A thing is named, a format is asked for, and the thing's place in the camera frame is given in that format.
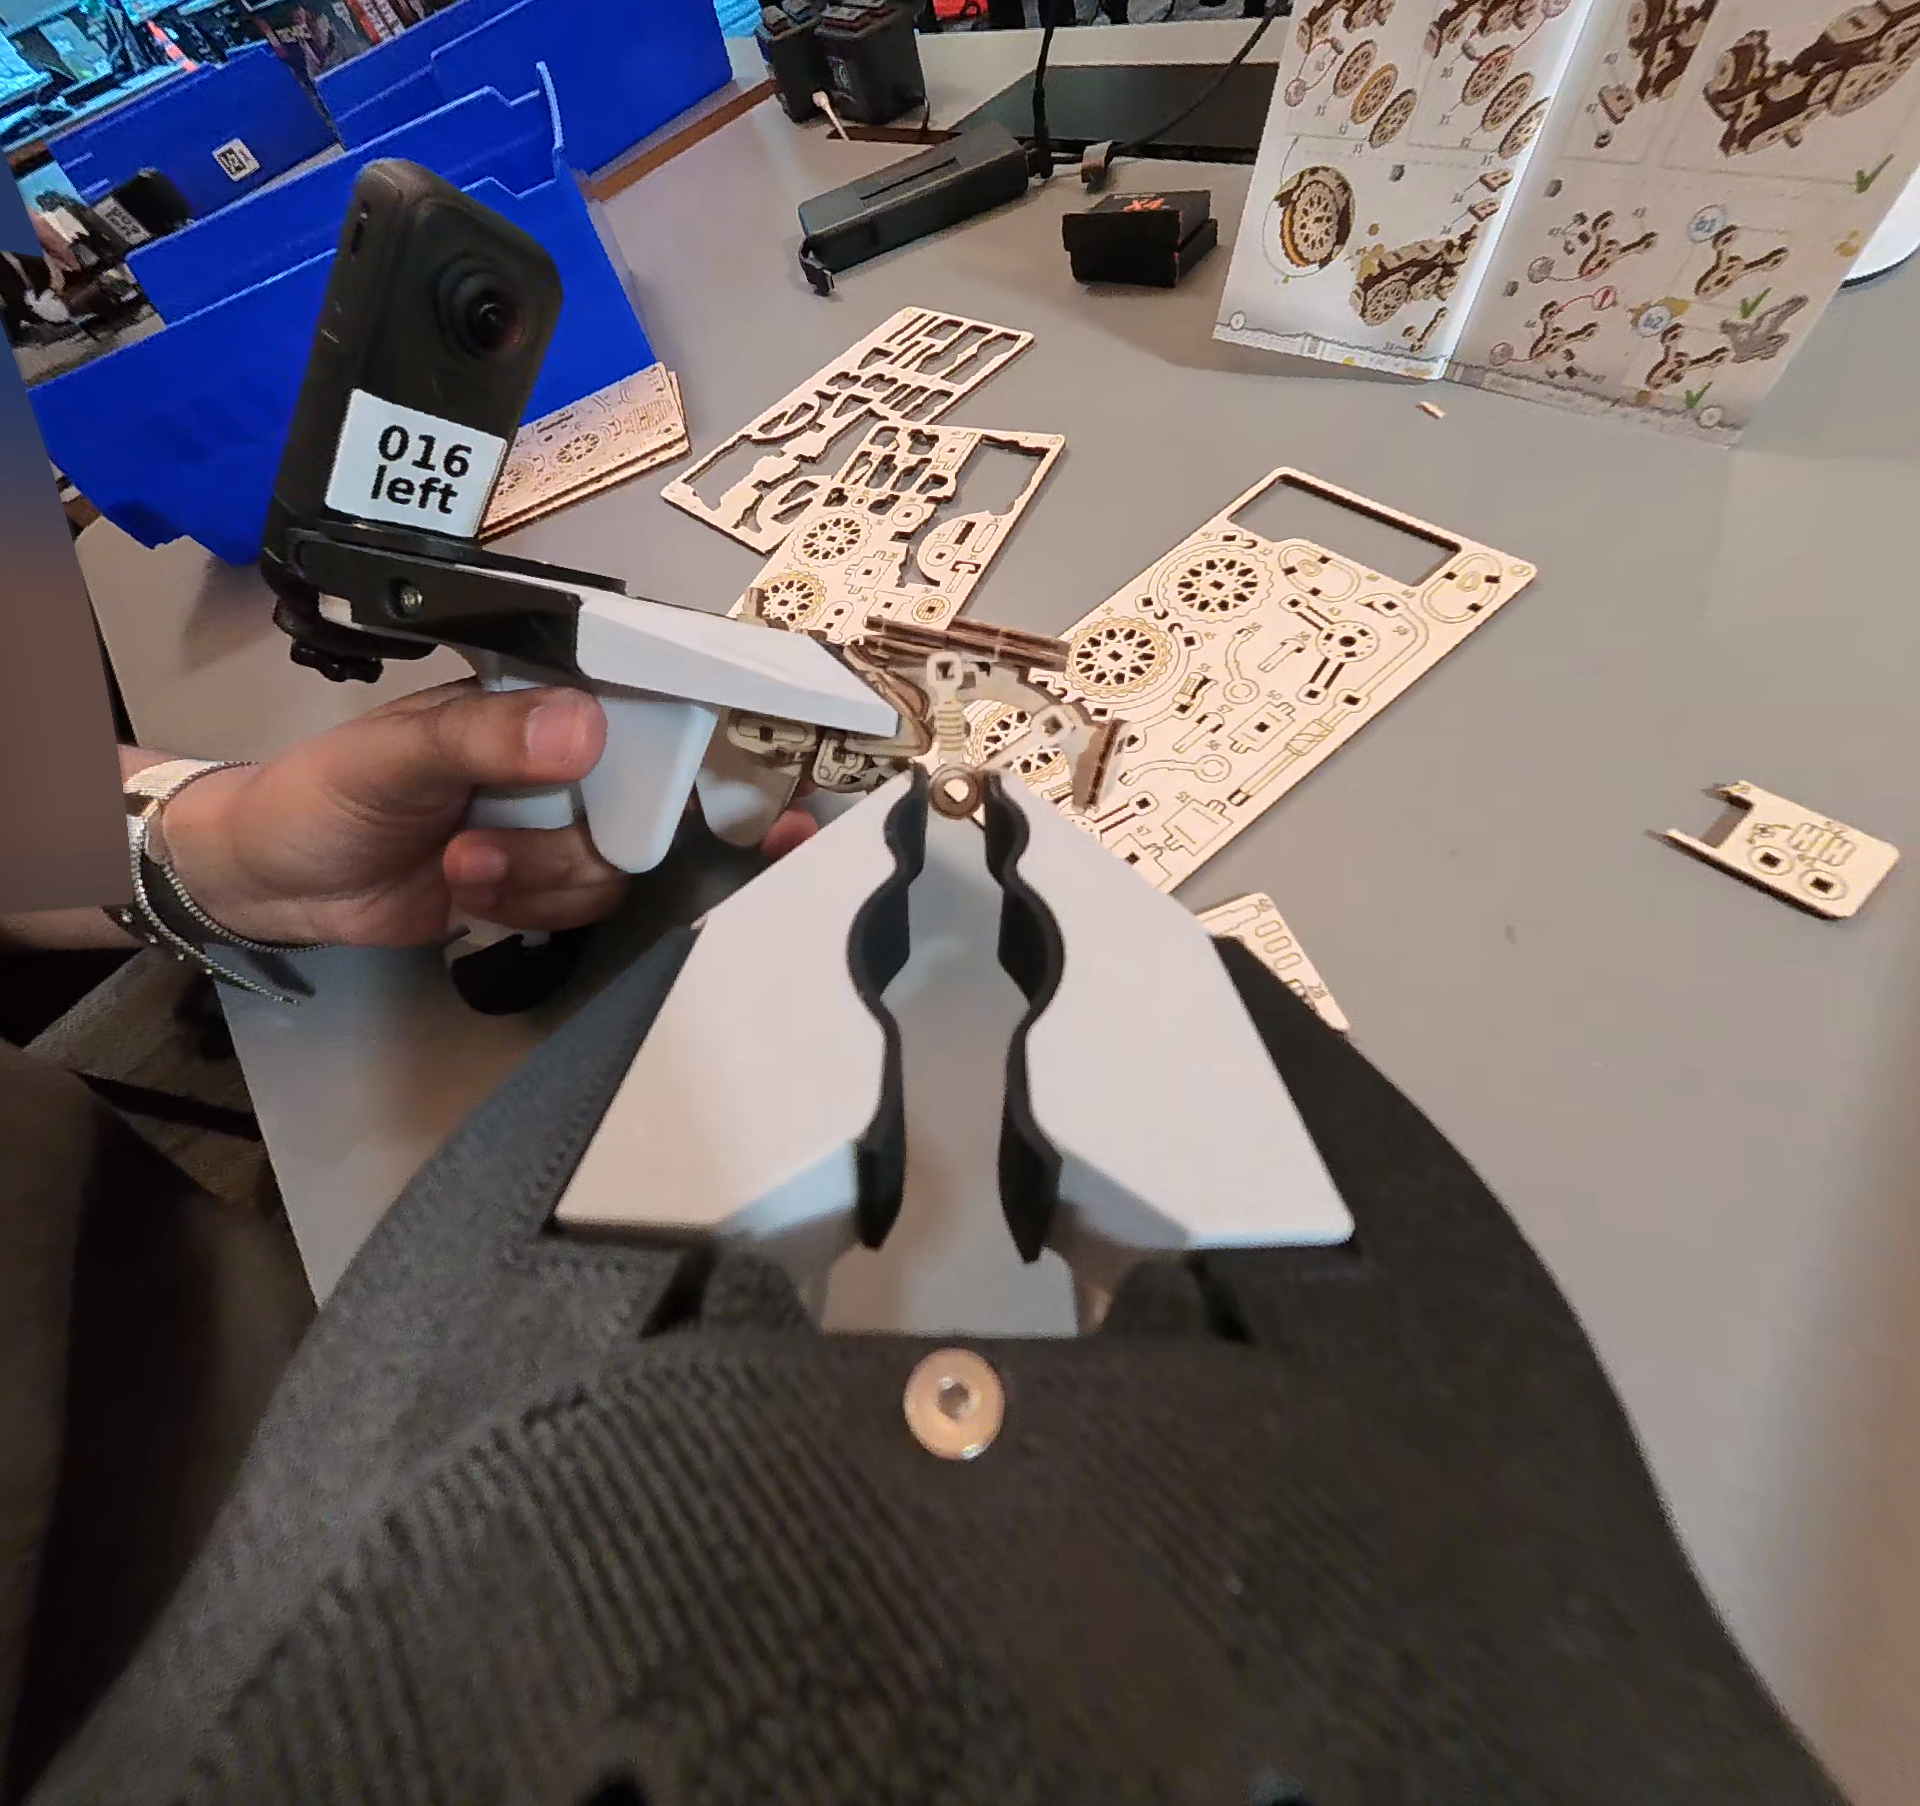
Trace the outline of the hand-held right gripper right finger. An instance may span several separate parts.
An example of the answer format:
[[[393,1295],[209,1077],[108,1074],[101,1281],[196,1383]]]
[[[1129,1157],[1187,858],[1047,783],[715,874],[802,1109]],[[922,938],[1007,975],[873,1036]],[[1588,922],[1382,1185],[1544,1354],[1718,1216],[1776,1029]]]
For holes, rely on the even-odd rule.
[[[984,834],[1021,992],[998,1202],[1021,1261],[1071,1270],[1077,1329],[1147,1261],[1347,1244],[1350,1210],[1195,918],[1021,783],[985,783]]]

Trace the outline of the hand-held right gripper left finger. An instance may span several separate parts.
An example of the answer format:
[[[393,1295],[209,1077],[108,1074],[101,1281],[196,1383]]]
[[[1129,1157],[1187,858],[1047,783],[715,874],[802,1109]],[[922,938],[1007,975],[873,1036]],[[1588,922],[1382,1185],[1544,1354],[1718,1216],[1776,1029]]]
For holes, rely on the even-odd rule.
[[[613,1093],[555,1225],[771,1261],[822,1314],[906,1190],[885,990],[908,963],[928,773],[896,775],[711,907]]]

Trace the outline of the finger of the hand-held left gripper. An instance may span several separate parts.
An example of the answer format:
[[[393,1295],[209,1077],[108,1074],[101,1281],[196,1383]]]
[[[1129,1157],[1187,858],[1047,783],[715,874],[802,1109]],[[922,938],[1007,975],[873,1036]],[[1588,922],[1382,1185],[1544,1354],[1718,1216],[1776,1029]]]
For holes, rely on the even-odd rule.
[[[807,633],[579,591],[579,676],[599,691],[897,738],[897,709]]]

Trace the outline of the wooden vehicle model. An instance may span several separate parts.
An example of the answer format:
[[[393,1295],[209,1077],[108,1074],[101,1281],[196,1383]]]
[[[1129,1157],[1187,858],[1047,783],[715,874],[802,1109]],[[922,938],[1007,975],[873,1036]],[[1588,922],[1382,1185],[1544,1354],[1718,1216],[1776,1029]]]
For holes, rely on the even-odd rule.
[[[908,625],[882,622],[873,615],[863,622],[861,637],[839,650],[839,661],[848,661],[861,676],[866,676],[873,689],[878,689],[897,709],[897,738],[857,738],[817,724],[776,721],[770,714],[744,712],[734,712],[726,718],[725,738],[748,760],[770,765],[776,773],[776,787],[789,791],[863,794],[875,791],[885,779],[906,773],[908,765],[922,765],[928,773],[932,721],[923,695],[923,661],[932,661],[937,650],[958,650],[977,661],[1019,667],[1041,689],[1047,689],[1049,676],[1068,671],[1068,640],[1031,637],[963,617],[948,625]],[[1101,791],[1110,765],[1123,746],[1123,724],[1116,718],[1100,718],[1087,709],[1081,712],[1112,726],[1104,773],[1100,783]],[[1021,714],[990,704],[972,704],[966,712],[966,721],[972,726],[977,756],[1021,729]]]

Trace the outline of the grey desk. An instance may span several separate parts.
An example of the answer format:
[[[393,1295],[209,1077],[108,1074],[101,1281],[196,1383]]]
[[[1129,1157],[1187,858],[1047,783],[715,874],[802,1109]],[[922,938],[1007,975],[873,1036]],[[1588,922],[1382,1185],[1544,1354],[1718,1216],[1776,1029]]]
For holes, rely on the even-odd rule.
[[[1280,465],[1539,570],[1180,894],[1278,900],[1572,1295],[1793,1723],[1917,1804],[1917,265],[1718,451],[1217,345],[1224,256],[1081,288],[1072,174],[817,301],[799,202],[892,159],[756,104],[612,199],[694,455],[922,305],[1035,334],[966,421],[1068,439],[984,617],[1063,630]],[[1900,864],[1804,915],[1657,838],[1725,783]]]

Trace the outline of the emptied wooden puzzle sheet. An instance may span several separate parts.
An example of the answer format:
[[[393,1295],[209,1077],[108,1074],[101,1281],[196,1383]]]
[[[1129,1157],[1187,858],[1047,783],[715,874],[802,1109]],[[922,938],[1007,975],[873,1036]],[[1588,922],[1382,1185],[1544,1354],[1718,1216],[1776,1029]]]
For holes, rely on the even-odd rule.
[[[664,498],[734,542],[770,554],[779,546],[770,519],[779,488],[833,471],[873,427],[951,421],[1031,345],[1028,331],[901,308],[665,483]]]

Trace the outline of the stacked wooden puzzle sheets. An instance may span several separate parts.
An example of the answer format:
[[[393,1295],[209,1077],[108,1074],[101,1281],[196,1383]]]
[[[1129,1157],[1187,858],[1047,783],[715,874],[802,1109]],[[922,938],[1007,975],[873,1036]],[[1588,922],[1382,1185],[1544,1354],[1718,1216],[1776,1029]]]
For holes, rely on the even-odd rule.
[[[688,427],[679,374],[644,368],[519,427],[497,475],[478,541],[497,541],[579,498],[685,458]]]

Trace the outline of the blue plastic bin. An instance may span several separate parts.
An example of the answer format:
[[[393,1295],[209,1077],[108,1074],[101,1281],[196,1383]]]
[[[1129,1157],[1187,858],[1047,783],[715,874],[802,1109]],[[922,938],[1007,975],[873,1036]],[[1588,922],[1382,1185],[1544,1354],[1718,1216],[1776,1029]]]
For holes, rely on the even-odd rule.
[[[359,169],[410,159],[539,238],[563,313],[529,421],[656,362],[626,265],[571,162],[549,65],[524,97],[476,90],[366,149],[132,256],[148,336],[30,388],[47,461],[141,546],[253,566]]]
[[[322,73],[318,94],[359,149],[476,90],[519,99],[539,65],[584,172],[734,81],[715,0],[457,0]]]
[[[190,217],[207,217],[335,147],[312,90],[273,42],[254,42],[57,134],[47,154],[84,204],[139,172],[159,172]]]

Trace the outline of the wooden puzzle sheet with wheels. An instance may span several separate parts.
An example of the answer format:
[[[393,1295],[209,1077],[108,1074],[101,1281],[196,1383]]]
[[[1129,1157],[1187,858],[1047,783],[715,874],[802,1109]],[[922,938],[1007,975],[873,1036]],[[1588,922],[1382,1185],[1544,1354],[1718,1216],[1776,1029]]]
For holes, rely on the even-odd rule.
[[[1391,578],[1319,541],[1248,526],[1299,495],[1437,550]],[[1299,468],[1274,468],[1068,627],[1056,686],[1119,740],[1090,810],[1068,813],[1161,892],[1180,889],[1288,791],[1520,598],[1539,570]]]

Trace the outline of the black oblong case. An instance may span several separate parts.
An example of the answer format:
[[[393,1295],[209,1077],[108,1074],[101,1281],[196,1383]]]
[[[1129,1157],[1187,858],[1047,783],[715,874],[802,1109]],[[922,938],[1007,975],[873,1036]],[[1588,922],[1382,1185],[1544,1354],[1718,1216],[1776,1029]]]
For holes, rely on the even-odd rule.
[[[1021,202],[1035,159],[998,122],[978,122],[863,182],[799,204],[799,265],[817,298],[843,273]]]

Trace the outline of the small black box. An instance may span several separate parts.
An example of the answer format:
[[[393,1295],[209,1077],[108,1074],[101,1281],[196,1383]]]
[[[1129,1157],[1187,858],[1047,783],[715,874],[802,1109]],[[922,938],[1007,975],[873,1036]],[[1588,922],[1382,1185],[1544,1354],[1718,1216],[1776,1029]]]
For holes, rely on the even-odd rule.
[[[1217,221],[1207,189],[1104,195],[1063,214],[1077,286],[1178,288],[1213,256]]]

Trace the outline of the black battery charger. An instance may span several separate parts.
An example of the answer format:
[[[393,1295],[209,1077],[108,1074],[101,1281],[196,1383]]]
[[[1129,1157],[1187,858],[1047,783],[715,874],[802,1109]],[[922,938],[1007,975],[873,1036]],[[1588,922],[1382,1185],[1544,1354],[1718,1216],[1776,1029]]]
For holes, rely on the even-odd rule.
[[[766,77],[779,94],[779,107],[793,122],[822,117],[817,94],[829,90],[829,61],[817,42],[822,17],[807,0],[782,0],[764,6],[756,19],[756,45]]]
[[[897,0],[837,0],[817,12],[813,45],[839,121],[896,122],[923,110],[916,12]]]

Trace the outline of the black flat panel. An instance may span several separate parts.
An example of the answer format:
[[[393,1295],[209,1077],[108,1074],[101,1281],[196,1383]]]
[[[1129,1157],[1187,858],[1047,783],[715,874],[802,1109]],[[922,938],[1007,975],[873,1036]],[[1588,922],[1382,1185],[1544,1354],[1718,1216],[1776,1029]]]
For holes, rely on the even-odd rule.
[[[1250,165],[1278,65],[1047,65],[1054,172],[1100,143],[1161,162]]]

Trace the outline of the person's brown clothing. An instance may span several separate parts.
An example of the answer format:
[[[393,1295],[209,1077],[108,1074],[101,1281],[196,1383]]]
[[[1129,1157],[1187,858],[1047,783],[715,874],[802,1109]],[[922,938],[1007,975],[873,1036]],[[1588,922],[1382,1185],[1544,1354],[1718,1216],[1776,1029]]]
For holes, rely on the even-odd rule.
[[[128,1665],[318,1303],[214,983],[3,950],[3,1804]]]

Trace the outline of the folded paper instruction sheet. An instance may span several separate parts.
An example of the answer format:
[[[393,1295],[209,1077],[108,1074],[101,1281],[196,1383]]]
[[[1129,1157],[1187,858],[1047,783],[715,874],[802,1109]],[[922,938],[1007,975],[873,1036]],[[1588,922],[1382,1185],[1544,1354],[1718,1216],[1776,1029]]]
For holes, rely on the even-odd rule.
[[[1215,336],[1731,444],[1917,195],[1917,0],[1293,0]]]

